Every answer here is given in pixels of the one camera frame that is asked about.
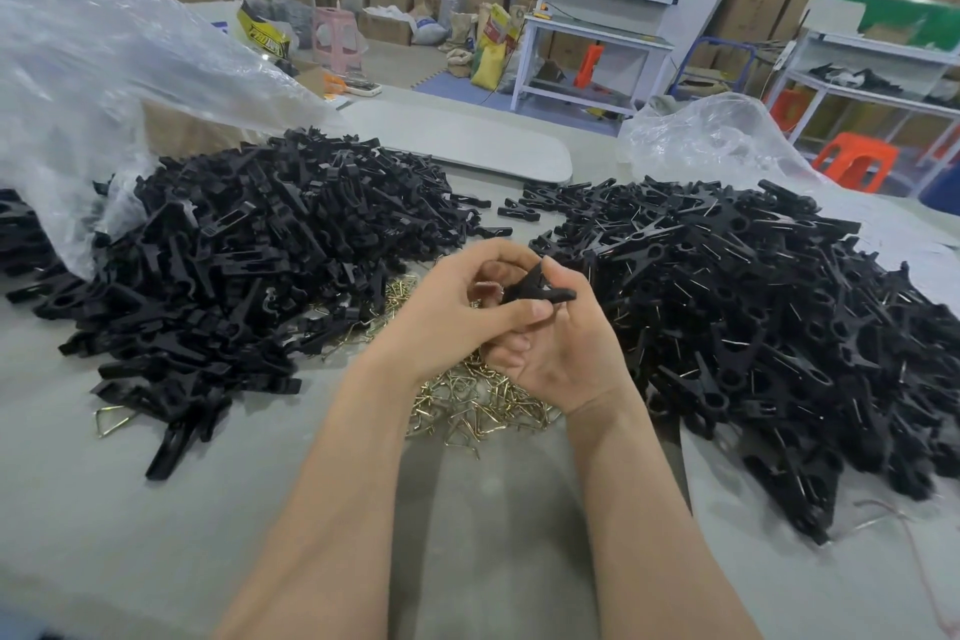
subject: orange plastic stool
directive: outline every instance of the orange plastic stool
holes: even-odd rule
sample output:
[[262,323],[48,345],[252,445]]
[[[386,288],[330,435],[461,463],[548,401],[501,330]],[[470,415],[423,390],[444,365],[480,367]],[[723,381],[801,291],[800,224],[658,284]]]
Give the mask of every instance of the orange plastic stool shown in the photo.
[[789,132],[796,127],[812,100],[813,91],[810,89],[785,88],[781,91],[770,108],[770,116],[780,132]]
[[583,54],[583,60],[580,62],[580,70],[573,80],[573,86],[577,89],[585,89],[594,79],[594,69],[600,56],[603,54],[603,46],[600,43],[591,43],[586,53]]
[[[898,154],[898,147],[881,139],[843,132],[826,143],[813,161],[813,169],[821,171],[830,180],[848,190],[876,193],[881,188],[883,179],[893,170]],[[822,166],[833,155],[836,157],[824,169]],[[870,182],[864,185],[863,176],[871,165],[878,165],[879,169]]]

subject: metal workbench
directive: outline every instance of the metal workbench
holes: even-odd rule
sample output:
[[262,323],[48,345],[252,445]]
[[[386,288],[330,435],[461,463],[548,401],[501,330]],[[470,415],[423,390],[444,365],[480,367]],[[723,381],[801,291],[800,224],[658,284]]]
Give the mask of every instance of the metal workbench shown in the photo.
[[[558,137],[576,181],[629,175],[610,137],[403,89],[384,87],[382,97]],[[456,192],[496,202],[521,191],[506,177],[448,171]],[[513,225],[522,241],[557,222],[551,213],[533,224],[484,213],[485,224]],[[947,238],[928,232],[931,244]],[[932,246],[913,247],[925,249],[911,257],[920,275],[942,263]],[[894,248],[890,258],[900,255]],[[921,278],[919,286],[928,284]],[[304,363],[300,395],[247,395],[211,443],[192,448],[166,483],[150,484],[143,472],[162,426],[134,419],[95,437],[98,401],[88,390],[98,382],[97,360],[60,355],[70,324],[2,299],[0,323],[0,604],[90,640],[206,637],[250,570],[356,348]],[[736,462],[714,445],[683,441],[695,516],[768,640],[939,640],[896,523],[862,529],[839,550],[810,549]],[[391,637],[596,638],[591,556],[565,431],[505,430],[480,455],[442,440],[405,448]],[[922,547],[932,548],[932,582],[960,618],[958,580],[947,571],[960,548],[960,484],[943,490],[951,493],[911,513],[936,513],[923,524]]]

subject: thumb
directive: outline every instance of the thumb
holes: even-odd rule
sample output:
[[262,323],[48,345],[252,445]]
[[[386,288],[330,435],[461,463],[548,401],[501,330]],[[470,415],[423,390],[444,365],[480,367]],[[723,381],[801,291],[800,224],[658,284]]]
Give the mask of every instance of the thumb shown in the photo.
[[509,304],[481,308],[477,316],[482,318],[480,337],[483,342],[489,342],[507,332],[550,319],[553,317],[553,304],[546,299],[517,299]]

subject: pink plastic stool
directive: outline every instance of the pink plastic stool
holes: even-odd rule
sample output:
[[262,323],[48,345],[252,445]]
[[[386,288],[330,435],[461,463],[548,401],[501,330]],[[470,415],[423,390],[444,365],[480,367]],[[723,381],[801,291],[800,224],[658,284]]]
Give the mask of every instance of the pink plastic stool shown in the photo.
[[[321,41],[320,27],[326,27],[329,37]],[[334,74],[346,74],[347,69],[359,69],[361,53],[357,20],[342,8],[315,8],[313,15],[313,49],[318,62]]]

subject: green board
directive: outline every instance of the green board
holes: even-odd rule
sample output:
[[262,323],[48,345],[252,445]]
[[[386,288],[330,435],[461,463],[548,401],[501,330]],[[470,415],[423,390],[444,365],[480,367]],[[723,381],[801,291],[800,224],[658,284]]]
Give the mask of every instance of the green board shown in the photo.
[[844,0],[864,3],[860,33],[873,26],[916,28],[909,46],[952,52],[960,44],[960,7],[936,0]]

